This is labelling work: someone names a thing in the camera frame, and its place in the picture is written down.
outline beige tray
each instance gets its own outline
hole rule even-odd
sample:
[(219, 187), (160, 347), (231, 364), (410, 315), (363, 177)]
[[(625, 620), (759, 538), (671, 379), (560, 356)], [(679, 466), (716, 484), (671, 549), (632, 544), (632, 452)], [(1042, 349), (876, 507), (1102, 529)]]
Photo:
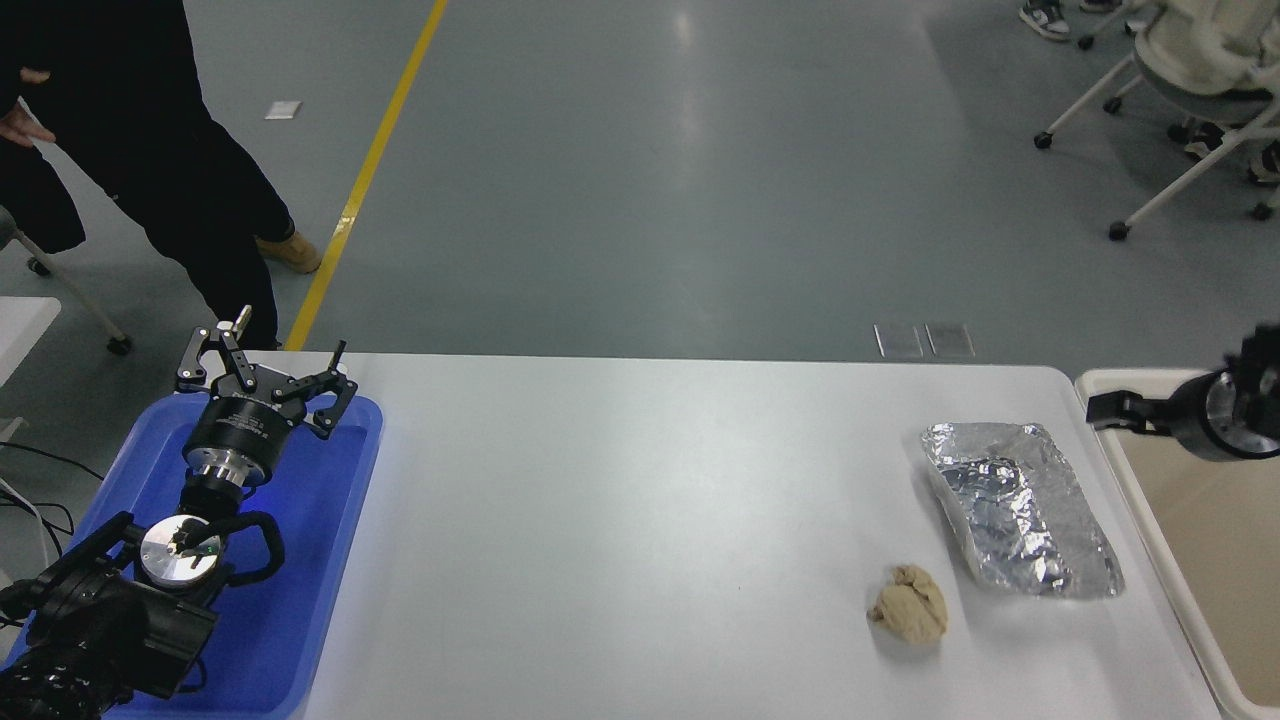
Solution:
[[(1082, 400), (1114, 389), (1169, 397), (1204, 370), (1091, 370)], [(1280, 459), (1210, 462), (1171, 438), (1103, 430), (1165, 592), (1219, 703), (1280, 719)]]

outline white table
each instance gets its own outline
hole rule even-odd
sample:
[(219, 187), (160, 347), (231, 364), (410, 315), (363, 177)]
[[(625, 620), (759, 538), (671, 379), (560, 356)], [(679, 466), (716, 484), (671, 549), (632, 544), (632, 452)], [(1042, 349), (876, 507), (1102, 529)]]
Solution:
[(52, 297), (0, 296), (0, 386), (63, 309)]
[[(255, 356), (298, 375), (326, 359)], [(307, 720), (1219, 717), (1056, 370), (346, 363), (385, 430)], [(1050, 430), (1121, 597), (974, 584), (918, 436), (979, 420)], [(947, 597), (937, 647), (865, 619), (900, 562)]]

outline dough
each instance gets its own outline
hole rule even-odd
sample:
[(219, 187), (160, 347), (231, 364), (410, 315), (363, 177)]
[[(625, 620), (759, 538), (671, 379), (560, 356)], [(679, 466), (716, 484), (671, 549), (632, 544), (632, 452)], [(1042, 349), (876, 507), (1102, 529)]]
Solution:
[(915, 565), (893, 568), (893, 584), (881, 591), (867, 616), (909, 643), (937, 642), (947, 632), (947, 603), (942, 591)]

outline foil-wrapped package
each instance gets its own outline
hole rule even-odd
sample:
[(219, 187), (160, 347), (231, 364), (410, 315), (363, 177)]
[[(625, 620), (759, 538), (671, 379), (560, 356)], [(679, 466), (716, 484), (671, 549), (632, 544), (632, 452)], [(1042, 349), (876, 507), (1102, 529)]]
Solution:
[(1041, 425), (943, 423), (920, 438), (933, 491), (980, 583), (1071, 598), (1124, 591), (1120, 562)]

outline yellow floor line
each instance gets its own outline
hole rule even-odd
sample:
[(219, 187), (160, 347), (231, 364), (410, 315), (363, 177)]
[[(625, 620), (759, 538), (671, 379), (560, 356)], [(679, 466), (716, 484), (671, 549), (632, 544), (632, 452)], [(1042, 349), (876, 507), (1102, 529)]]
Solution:
[(431, 37), (435, 36), (435, 28), (439, 27), (440, 18), (444, 15), (444, 6), (448, 4), (448, 0), (435, 0), (431, 15), (428, 17), (426, 26), (422, 28), (422, 35), (417, 37), (413, 53), (410, 55), (408, 63), (404, 65), (404, 72), (401, 73), (401, 79), (396, 85), (396, 94), (392, 95), (392, 101), (387, 105), (387, 113), (383, 114), (383, 122), (378, 126), (378, 135), (374, 136), (374, 143), (369, 147), (369, 154), (365, 155), (365, 164), (360, 168), (360, 174), (356, 176), (356, 184), (351, 188), (351, 195), (347, 197), (347, 205), (342, 210), (338, 227), (334, 228), (333, 237), (329, 240), (329, 249), (325, 250), (324, 261), (320, 263), (320, 269), (311, 278), (311, 288), (307, 290), (307, 297), (302, 301), (302, 309), (298, 310), (298, 316), (293, 322), (289, 338), (284, 341), (285, 350), (302, 350), (302, 346), (307, 342), (307, 336), (311, 334), (311, 325), (315, 323), (316, 313), (320, 311), (320, 304), (324, 302), (325, 292), (329, 291), (329, 283), (333, 281), (334, 270), (338, 269), (342, 251), (347, 249), (347, 238), (351, 236), (351, 228), (355, 227), (356, 218), (360, 217), (360, 206), (365, 204), (365, 193), (369, 192), (369, 186), (374, 182), (374, 173), (378, 172), (378, 164), (383, 160), (387, 141), (390, 140), (392, 131), (396, 129), (396, 122), (399, 120), (399, 113), (404, 108), (404, 99), (408, 97), (408, 91), (413, 86), (413, 78), (417, 77), (417, 69), (422, 64), (426, 49), (431, 46)]

